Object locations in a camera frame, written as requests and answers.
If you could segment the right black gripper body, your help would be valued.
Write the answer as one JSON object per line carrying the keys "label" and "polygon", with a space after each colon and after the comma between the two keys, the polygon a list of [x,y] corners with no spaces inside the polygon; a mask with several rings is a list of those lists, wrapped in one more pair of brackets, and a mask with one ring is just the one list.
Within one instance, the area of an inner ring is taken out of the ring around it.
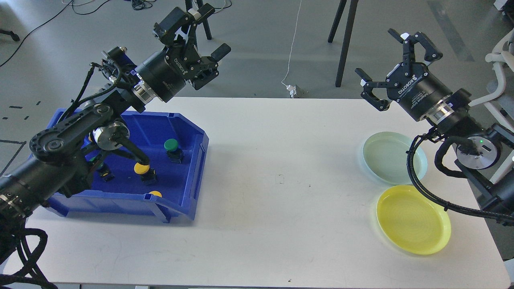
{"label": "right black gripper body", "polygon": [[415,63],[411,74],[397,64],[388,73],[386,82],[390,84],[387,88],[389,102],[398,103],[417,122],[424,119],[442,122],[452,114],[447,102],[451,90],[432,75],[425,64]]}

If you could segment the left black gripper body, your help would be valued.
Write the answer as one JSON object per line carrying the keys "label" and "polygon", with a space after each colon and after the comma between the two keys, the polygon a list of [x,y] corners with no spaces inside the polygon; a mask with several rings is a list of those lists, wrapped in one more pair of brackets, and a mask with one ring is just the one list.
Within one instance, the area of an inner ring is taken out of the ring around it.
{"label": "left black gripper body", "polygon": [[136,95],[144,104],[154,98],[170,101],[187,83],[192,85],[192,65],[199,62],[198,51],[193,49],[191,55],[183,56],[177,45],[154,53],[136,67]]}

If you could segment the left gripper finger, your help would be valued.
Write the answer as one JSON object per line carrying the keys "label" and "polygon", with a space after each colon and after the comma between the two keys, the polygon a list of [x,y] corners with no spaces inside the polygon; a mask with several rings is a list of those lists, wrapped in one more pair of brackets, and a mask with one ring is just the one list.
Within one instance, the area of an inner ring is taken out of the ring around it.
{"label": "left gripper finger", "polygon": [[203,88],[219,75],[219,62],[230,51],[231,47],[223,43],[211,55],[200,57],[200,62],[192,65],[192,86],[195,90]]}
{"label": "left gripper finger", "polygon": [[165,51],[174,44],[177,32],[183,31],[197,48],[196,26],[206,22],[214,12],[215,8],[208,3],[197,10],[190,8],[188,11],[183,11],[180,7],[176,7],[161,22],[154,24],[154,36],[164,45],[162,50]]}

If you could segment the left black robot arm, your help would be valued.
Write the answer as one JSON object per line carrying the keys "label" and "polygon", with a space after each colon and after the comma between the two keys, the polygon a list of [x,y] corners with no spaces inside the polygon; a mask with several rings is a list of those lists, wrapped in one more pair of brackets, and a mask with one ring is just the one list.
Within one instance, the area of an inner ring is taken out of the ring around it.
{"label": "left black robot arm", "polygon": [[174,8],[153,34],[164,45],[142,64],[126,56],[126,48],[103,52],[101,63],[91,63],[81,91],[57,123],[29,141],[31,157],[1,177],[1,261],[17,252],[22,263],[14,274],[1,274],[1,287],[13,283],[55,289],[37,265],[48,241],[42,229],[27,228],[26,221],[39,207],[49,207],[55,193],[66,197],[92,185],[96,171],[106,172],[110,154],[135,161],[147,174],[150,159],[130,140],[121,115],[128,108],[142,113],[153,99],[168,102],[187,82],[195,90],[215,79],[218,63],[231,48],[222,44],[211,55],[201,56],[196,29],[216,9],[190,0],[187,11]]}

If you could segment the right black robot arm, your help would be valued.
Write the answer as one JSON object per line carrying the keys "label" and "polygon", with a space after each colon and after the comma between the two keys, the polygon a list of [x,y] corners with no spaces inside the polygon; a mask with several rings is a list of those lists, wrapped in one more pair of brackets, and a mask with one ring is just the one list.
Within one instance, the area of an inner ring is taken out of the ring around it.
{"label": "right black robot arm", "polygon": [[[361,68],[361,97],[377,110],[387,110],[396,102],[415,121],[431,124],[428,133],[415,137],[406,155],[406,169],[414,187],[427,199],[468,216],[490,218],[505,226],[512,226],[513,172],[508,172],[497,183],[481,175],[480,170],[495,165],[502,145],[513,147],[513,132],[499,123],[484,129],[469,114],[470,93],[465,89],[452,92],[429,71],[429,64],[443,54],[422,32],[413,35],[388,33],[402,44],[402,61],[384,81],[373,81]],[[414,168],[414,155],[420,144],[429,140],[441,142],[434,164],[446,176],[470,180],[481,192],[479,209],[472,209],[446,201],[430,192],[419,180]]]}

